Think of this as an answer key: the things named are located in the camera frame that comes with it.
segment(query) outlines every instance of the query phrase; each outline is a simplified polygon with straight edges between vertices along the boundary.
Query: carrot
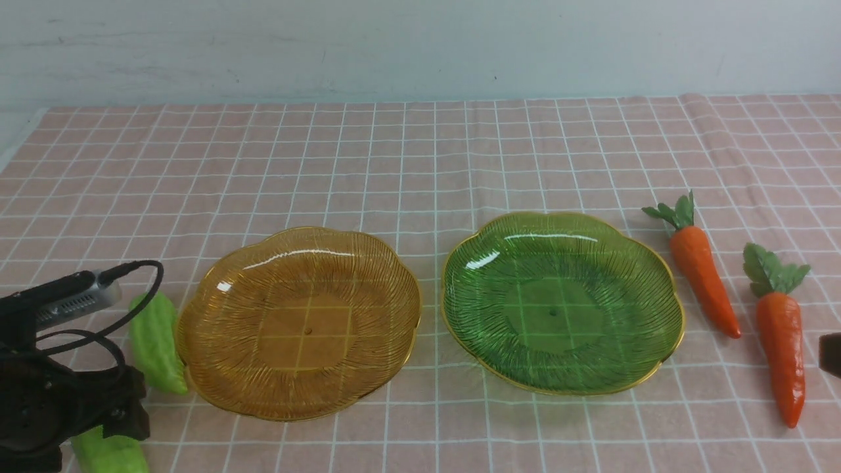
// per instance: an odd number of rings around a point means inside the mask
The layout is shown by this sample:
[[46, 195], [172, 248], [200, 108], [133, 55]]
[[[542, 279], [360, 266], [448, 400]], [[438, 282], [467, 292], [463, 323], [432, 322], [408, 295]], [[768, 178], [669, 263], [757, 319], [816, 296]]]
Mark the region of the carrot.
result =
[[789, 293], [811, 268], [808, 264], [783, 266], [777, 255], [755, 243], [745, 245], [743, 254], [750, 290], [759, 297], [756, 325], [770, 367], [771, 390], [785, 425], [794, 428], [806, 401], [806, 376], [800, 305]]
[[656, 209], [646, 207], [643, 212], [663, 219], [674, 227], [676, 232], [669, 240], [672, 257], [678, 270], [689, 280], [692, 292], [701, 303], [701, 310], [725, 335], [730, 338], [741, 337], [742, 331], [730, 305], [730, 298], [727, 297], [727, 290], [712, 261], [710, 240], [701, 228], [695, 226], [695, 198], [692, 191], [689, 197], [681, 195], [674, 209], [666, 204], [657, 204]]

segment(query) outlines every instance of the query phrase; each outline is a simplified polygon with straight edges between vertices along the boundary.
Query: gold rim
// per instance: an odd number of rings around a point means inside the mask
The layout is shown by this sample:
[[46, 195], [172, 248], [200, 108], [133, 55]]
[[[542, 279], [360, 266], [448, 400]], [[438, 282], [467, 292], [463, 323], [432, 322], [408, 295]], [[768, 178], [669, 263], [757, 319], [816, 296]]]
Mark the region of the gold rim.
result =
[[[450, 321], [447, 319], [447, 305], [444, 304], [444, 296], [447, 293], [447, 282], [446, 282], [446, 278], [444, 277], [444, 274], [447, 273], [447, 265], [450, 263], [450, 258], [462, 245], [464, 245], [464, 243], [469, 242], [470, 240], [473, 240], [474, 238], [478, 237], [492, 223], [494, 223], [496, 221], [499, 221], [501, 219], [504, 219], [504, 218], [511, 217], [513, 215], [538, 215], [538, 216], [583, 215], [583, 216], [585, 216], [589, 219], [592, 219], [594, 221], [600, 222], [601, 224], [604, 224], [605, 226], [611, 228], [613, 231], [618, 233], [620, 237], [625, 238], [626, 240], [628, 240], [630, 242], [634, 242], [637, 245], [640, 245], [641, 247], [643, 247], [646, 250], [648, 250], [649, 252], [651, 252], [655, 257], [657, 257], [657, 259], [660, 261], [660, 264], [663, 265], [663, 268], [665, 268], [666, 273], [669, 275], [669, 280], [671, 281], [671, 284], [672, 284], [672, 296], [674, 297], [674, 300], [678, 303], [678, 307], [680, 308], [680, 335], [677, 337], [677, 340], [675, 340], [674, 346], [669, 351], [669, 354], [667, 354], [666, 356], [663, 357], [663, 359], [658, 361], [654, 365], [654, 367], [651, 368], [651, 370], [647, 374], [640, 377], [638, 380], [635, 380], [634, 382], [632, 382], [629, 385], [623, 386], [623, 387], [615, 389], [615, 390], [610, 390], [610, 391], [597, 391], [597, 392], [586, 392], [586, 393], [547, 391], [547, 390], [535, 388], [535, 387], [532, 387], [532, 386], [529, 386], [529, 385], [524, 385], [524, 384], [522, 384], [518, 381], [512, 380], [508, 376], [503, 375], [502, 373], [500, 373], [496, 369], [491, 368], [487, 363], [484, 362], [484, 360], [482, 360], [481, 358], [476, 356], [476, 353], [471, 351], [464, 344], [464, 342], [462, 342], [461, 338], [459, 338], [458, 335], [456, 335], [456, 333], [452, 329], [452, 326], [450, 325]], [[626, 236], [624, 233], [619, 231], [619, 229], [617, 229], [616, 227], [614, 227], [610, 223], [600, 219], [599, 217], [594, 217], [592, 215], [587, 215], [587, 214], [584, 214], [584, 213], [581, 213], [581, 212], [560, 211], [560, 212], [548, 212], [548, 213], [542, 214], [540, 212], [517, 211], [517, 212], [510, 212], [510, 213], [507, 213], [507, 214], [504, 214], [504, 215], [500, 215], [500, 216], [492, 219], [488, 223], [482, 225], [482, 227], [479, 228], [473, 235], [468, 236], [467, 238], [463, 239], [447, 255], [447, 259], [444, 260], [444, 273], [441, 276], [441, 288], [442, 288], [442, 291], [441, 291], [440, 304], [441, 304], [441, 315], [442, 315], [442, 318], [444, 319], [444, 325], [447, 326], [447, 330], [450, 332], [450, 335], [452, 335], [452, 337], [456, 339], [456, 342], [458, 342], [458, 344], [462, 348], [464, 348], [464, 351], [468, 352], [470, 354], [470, 356], [472, 356], [473, 358], [476, 359], [476, 361], [479, 362], [479, 364], [484, 366], [486, 370], [490, 371], [494, 375], [499, 376], [500, 378], [502, 378], [503, 380], [511, 383], [512, 385], [515, 385], [515, 386], [517, 386], [519, 388], [522, 388], [526, 391], [534, 392], [534, 393], [537, 393], [537, 394], [546, 394], [546, 395], [550, 395], [550, 396], [605, 396], [605, 395], [608, 395], [608, 394], [616, 394], [617, 392], [622, 392], [622, 391], [627, 391], [629, 389], [632, 389], [632, 388], [634, 388], [638, 385], [641, 385], [642, 383], [647, 381], [649, 378], [654, 376], [654, 373], [657, 373], [657, 371], [660, 369], [660, 367], [663, 366], [663, 362], [665, 360], [669, 359], [674, 354], [674, 352], [677, 351], [678, 347], [680, 346], [680, 343], [683, 342], [683, 338], [684, 338], [684, 335], [686, 333], [686, 311], [683, 307], [683, 303], [680, 302], [680, 297], [678, 297], [677, 282], [675, 281], [674, 274], [672, 273], [671, 268], [669, 268], [669, 264], [666, 263], [666, 260], [664, 260], [663, 257], [661, 257], [659, 253], [655, 252], [649, 245], [646, 245], [643, 242], [640, 242], [638, 240], [634, 240], [633, 238], [631, 238], [629, 236]]]
[[[323, 227], [323, 226], [294, 226], [292, 228], [287, 228], [286, 230], [279, 231], [278, 233], [275, 233], [271, 236], [267, 236], [266, 238], [262, 239], [259, 242], [252, 243], [251, 245], [246, 245], [246, 246], [241, 247], [241, 248], [237, 248], [236, 250], [224, 255], [222, 258], [220, 258], [218, 261], [216, 261], [216, 263], [214, 263], [207, 271], [205, 271], [204, 276], [202, 276], [201, 280], [199, 280], [197, 287], [200, 288], [202, 286], [202, 284], [204, 284], [204, 281], [208, 278], [208, 275], [217, 266], [219, 266], [224, 260], [226, 260], [228, 257], [233, 255], [234, 253], [245, 251], [245, 250], [250, 249], [250, 248], [260, 247], [260, 246], [262, 246], [266, 243], [269, 243], [271, 240], [273, 240], [277, 237], [280, 237], [284, 233], [289, 233], [291, 231], [302, 231], [302, 230], [326, 230], [326, 231], [333, 232], [333, 233], [348, 234], [348, 235], [362, 235], [362, 236], [367, 237], [367, 238], [372, 238], [373, 240], [376, 240], [380, 243], [383, 243], [383, 245], [386, 248], [388, 248], [389, 253], [394, 257], [395, 260], [397, 260], [397, 264], [401, 268], [403, 268], [406, 271], [406, 273], [412, 278], [412, 280], [415, 282], [415, 287], [418, 290], [418, 320], [417, 320], [417, 323], [415, 324], [415, 327], [412, 329], [411, 342], [410, 342], [410, 345], [409, 345], [409, 349], [407, 350], [406, 356], [403, 359], [403, 363], [401, 363], [400, 367], [398, 369], [396, 369], [394, 371], [394, 373], [391, 376], [389, 376], [383, 383], [381, 383], [377, 387], [373, 388], [372, 390], [370, 390], [366, 394], [363, 394], [359, 397], [353, 398], [347, 403], [341, 404], [336, 409], [330, 410], [328, 412], [323, 412], [323, 413], [321, 413], [320, 415], [317, 415], [317, 416], [301, 417], [301, 418], [295, 418], [295, 419], [283, 419], [283, 420], [279, 420], [279, 419], [271, 418], [271, 417], [256, 416], [256, 415], [248, 414], [248, 413], [235, 412], [235, 411], [231, 411], [230, 409], [228, 409], [226, 407], [219, 406], [215, 402], [212, 402], [207, 397], [205, 397], [202, 390], [199, 389], [199, 387], [192, 381], [192, 379], [187, 379], [188, 385], [192, 386], [193, 389], [196, 391], [196, 393], [199, 396], [201, 396], [202, 399], [204, 399], [206, 402], [208, 402], [208, 404], [210, 404], [211, 406], [218, 407], [219, 409], [221, 409], [223, 411], [234, 412], [234, 413], [236, 413], [238, 415], [241, 415], [241, 416], [255, 417], [255, 418], [258, 418], [258, 419], [273, 421], [273, 422], [295, 423], [295, 422], [303, 422], [303, 421], [309, 421], [309, 420], [314, 420], [314, 419], [320, 419], [322, 417], [328, 417], [328, 416], [330, 416], [332, 414], [335, 414], [339, 411], [347, 409], [348, 407], [352, 406], [353, 404], [356, 404], [357, 402], [359, 402], [361, 399], [364, 399], [365, 397], [372, 395], [374, 392], [376, 392], [377, 390], [382, 388], [384, 385], [387, 385], [403, 369], [403, 367], [406, 366], [406, 363], [409, 362], [409, 358], [411, 358], [412, 352], [415, 351], [415, 344], [417, 342], [418, 328], [421, 326], [421, 317], [423, 317], [423, 291], [421, 290], [421, 283], [418, 281], [415, 274], [412, 273], [412, 270], [409, 269], [409, 267], [406, 266], [405, 263], [403, 263], [403, 261], [400, 259], [400, 256], [397, 254], [397, 252], [388, 243], [386, 243], [382, 238], [380, 238], [378, 236], [375, 236], [375, 235], [370, 235], [368, 233], [364, 233], [364, 232], [361, 232], [361, 231], [333, 230], [332, 228], [326, 228], [326, 227]], [[189, 307], [190, 304], [192, 304], [193, 301], [196, 300], [197, 297], [198, 297], [198, 290], [197, 290], [197, 294], [194, 295], [193, 297], [191, 297], [190, 300], [187, 302], [187, 304], [184, 305], [184, 309], [186, 310], [187, 307]], [[176, 331], [175, 331], [176, 349], [181, 345], [180, 342], [178, 341], [178, 339], [181, 338], [180, 333], [181, 333], [181, 322], [182, 322], [182, 320], [183, 320], [182, 314], [179, 313], [178, 314], [178, 320], [177, 320], [177, 327], [176, 327]], [[185, 377], [189, 378], [189, 366], [190, 365], [189, 365], [189, 361], [186, 357], [186, 354], [181, 353], [181, 350], [178, 350], [178, 349], [176, 351], [178, 353], [178, 357], [181, 358], [181, 360], [184, 363]]]

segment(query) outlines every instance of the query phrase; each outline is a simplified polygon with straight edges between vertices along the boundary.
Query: tablecloth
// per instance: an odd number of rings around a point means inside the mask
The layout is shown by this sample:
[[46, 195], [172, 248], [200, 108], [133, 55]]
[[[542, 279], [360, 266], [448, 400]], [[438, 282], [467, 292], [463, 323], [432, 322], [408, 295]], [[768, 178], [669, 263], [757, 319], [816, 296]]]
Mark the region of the tablecloth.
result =
[[[444, 259], [490, 219], [580, 211], [673, 264], [663, 222], [640, 207], [688, 189], [741, 339], [711, 330], [679, 277], [677, 352], [632, 390], [580, 398], [508, 385], [447, 332]], [[388, 385], [289, 424], [153, 391], [153, 473], [836, 471], [841, 380], [816, 357], [817, 337], [841, 330], [840, 189], [838, 95], [56, 108], [0, 174], [0, 287], [156, 258], [162, 291], [183, 306], [215, 260], [292, 226], [365, 231], [398, 252], [425, 299], [415, 350]], [[794, 293], [807, 404], [792, 430], [755, 331], [747, 241], [813, 268]], [[66, 327], [107, 326], [148, 282], [132, 275], [119, 306]], [[125, 331], [114, 340], [130, 358]], [[111, 363], [97, 348], [59, 358]]]

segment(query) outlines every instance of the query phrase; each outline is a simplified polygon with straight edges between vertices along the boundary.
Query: green glass plate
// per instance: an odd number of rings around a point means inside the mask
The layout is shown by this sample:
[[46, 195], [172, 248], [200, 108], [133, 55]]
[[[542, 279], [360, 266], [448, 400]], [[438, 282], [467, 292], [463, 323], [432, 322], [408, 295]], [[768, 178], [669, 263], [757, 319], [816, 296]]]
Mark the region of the green glass plate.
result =
[[583, 214], [503, 215], [450, 253], [443, 284], [458, 342], [498, 376], [545, 394], [630, 389], [685, 328], [663, 259]]

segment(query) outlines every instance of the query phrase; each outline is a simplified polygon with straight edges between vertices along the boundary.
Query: amber glass plate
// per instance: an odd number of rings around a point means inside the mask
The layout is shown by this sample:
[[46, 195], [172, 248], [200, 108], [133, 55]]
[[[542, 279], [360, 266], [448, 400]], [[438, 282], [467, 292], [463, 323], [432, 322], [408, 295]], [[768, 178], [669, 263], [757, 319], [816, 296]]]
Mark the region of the amber glass plate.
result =
[[296, 421], [351, 405], [406, 362], [417, 280], [374, 236], [294, 228], [204, 276], [178, 320], [178, 352], [206, 401]]
[[458, 342], [535, 392], [623, 391], [683, 337], [663, 259], [587, 215], [503, 215], [452, 251], [443, 285], [444, 320]]

